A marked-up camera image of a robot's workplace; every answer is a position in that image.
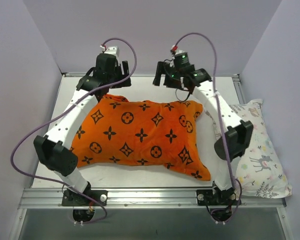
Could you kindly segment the orange black-patterned pillowcase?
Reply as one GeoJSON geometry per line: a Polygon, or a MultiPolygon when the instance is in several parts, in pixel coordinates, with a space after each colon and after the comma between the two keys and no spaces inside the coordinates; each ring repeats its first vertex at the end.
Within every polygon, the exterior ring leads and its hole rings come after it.
{"type": "Polygon", "coordinates": [[[132,102],[107,94],[77,130],[70,151],[79,168],[97,163],[163,166],[209,181],[197,148],[196,121],[202,113],[203,105],[193,100],[132,102]]]}

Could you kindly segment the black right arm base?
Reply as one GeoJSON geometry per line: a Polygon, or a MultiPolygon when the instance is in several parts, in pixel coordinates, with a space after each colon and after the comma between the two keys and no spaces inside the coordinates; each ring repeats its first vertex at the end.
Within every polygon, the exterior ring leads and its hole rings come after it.
{"type": "Polygon", "coordinates": [[[199,206],[232,206],[236,204],[235,190],[231,187],[227,190],[219,188],[198,189],[196,191],[197,204],[199,206]]]}

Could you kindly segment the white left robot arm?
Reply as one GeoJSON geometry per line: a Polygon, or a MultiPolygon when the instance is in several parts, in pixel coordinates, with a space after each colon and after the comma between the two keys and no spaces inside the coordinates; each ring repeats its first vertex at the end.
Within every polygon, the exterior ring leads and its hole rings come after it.
{"type": "Polygon", "coordinates": [[[73,96],[57,123],[33,144],[41,164],[58,175],[74,192],[80,206],[91,201],[90,186],[77,168],[78,157],[70,150],[73,139],[92,108],[111,87],[131,86],[127,61],[119,61],[119,49],[111,46],[96,58],[92,67],[78,81],[73,96]]]}

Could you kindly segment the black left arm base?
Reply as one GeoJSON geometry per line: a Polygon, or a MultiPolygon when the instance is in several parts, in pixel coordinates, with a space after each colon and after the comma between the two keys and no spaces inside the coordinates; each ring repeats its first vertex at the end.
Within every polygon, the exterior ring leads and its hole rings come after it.
{"type": "MultiPolygon", "coordinates": [[[[100,205],[106,206],[108,199],[108,191],[101,190],[91,190],[90,193],[87,194],[90,198],[97,201],[100,205]]],[[[71,190],[65,190],[63,192],[63,197],[61,201],[61,205],[63,207],[87,207],[87,206],[96,206],[96,203],[89,200],[85,196],[81,194],[75,193],[71,190]]]]}

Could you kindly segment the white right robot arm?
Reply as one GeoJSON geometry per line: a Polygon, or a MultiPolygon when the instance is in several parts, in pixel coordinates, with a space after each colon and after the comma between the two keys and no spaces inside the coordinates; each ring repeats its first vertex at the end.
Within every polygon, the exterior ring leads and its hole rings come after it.
{"type": "Polygon", "coordinates": [[[232,161],[242,157],[249,147],[253,133],[252,122],[244,121],[231,109],[217,90],[216,77],[209,75],[204,68],[195,68],[187,52],[179,51],[171,59],[159,61],[152,83],[187,91],[199,100],[216,124],[220,137],[214,143],[214,150],[219,163],[213,181],[217,188],[212,191],[211,197],[216,204],[224,204],[229,200],[230,193],[239,186],[234,177],[232,161]]]}

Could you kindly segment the white floral pillow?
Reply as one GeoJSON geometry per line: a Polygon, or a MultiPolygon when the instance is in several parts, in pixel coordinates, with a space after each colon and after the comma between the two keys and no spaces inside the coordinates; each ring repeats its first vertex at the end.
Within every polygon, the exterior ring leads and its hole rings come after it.
{"type": "Polygon", "coordinates": [[[244,121],[253,124],[249,147],[236,161],[233,173],[241,183],[243,196],[281,199],[292,195],[292,186],[267,133],[262,105],[262,99],[253,99],[230,106],[244,121]]]}

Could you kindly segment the aluminium back rail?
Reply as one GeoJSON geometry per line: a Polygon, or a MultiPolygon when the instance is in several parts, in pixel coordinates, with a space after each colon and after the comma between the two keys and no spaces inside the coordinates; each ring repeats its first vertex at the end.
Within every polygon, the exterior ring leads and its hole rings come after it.
{"type": "MultiPolygon", "coordinates": [[[[64,72],[62,73],[64,77],[83,77],[85,75],[84,72],[64,72]]],[[[147,74],[147,73],[133,73],[132,77],[151,77],[154,78],[155,74],[147,74]]],[[[235,78],[239,79],[240,75],[239,74],[232,74],[232,75],[226,75],[225,77],[230,77],[230,78],[235,78]]]]}

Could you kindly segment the aluminium rail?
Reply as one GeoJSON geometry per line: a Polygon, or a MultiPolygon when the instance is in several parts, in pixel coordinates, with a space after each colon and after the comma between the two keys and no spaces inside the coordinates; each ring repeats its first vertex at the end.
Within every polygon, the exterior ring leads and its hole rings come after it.
{"type": "MultiPolygon", "coordinates": [[[[62,73],[64,77],[83,77],[85,75],[84,72],[64,72],[62,73]]],[[[132,77],[151,77],[154,78],[155,74],[147,74],[147,73],[133,73],[132,77]]],[[[239,79],[240,75],[239,74],[232,74],[232,75],[226,75],[225,77],[230,77],[230,78],[235,78],[239,79]]]]}
{"type": "MultiPolygon", "coordinates": [[[[198,208],[208,188],[108,188],[107,209],[177,209],[198,208]]],[[[72,209],[63,206],[60,188],[27,188],[19,203],[20,209],[72,209]]]]}

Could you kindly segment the aluminium front rail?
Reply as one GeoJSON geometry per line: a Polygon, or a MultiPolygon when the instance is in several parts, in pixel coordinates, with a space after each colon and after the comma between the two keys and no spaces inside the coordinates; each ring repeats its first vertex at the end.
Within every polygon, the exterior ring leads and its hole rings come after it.
{"type": "MultiPolygon", "coordinates": [[[[177,209],[198,208],[208,188],[108,188],[107,209],[177,209]]],[[[20,209],[72,209],[63,206],[60,188],[27,188],[19,203],[20,209]]]]}

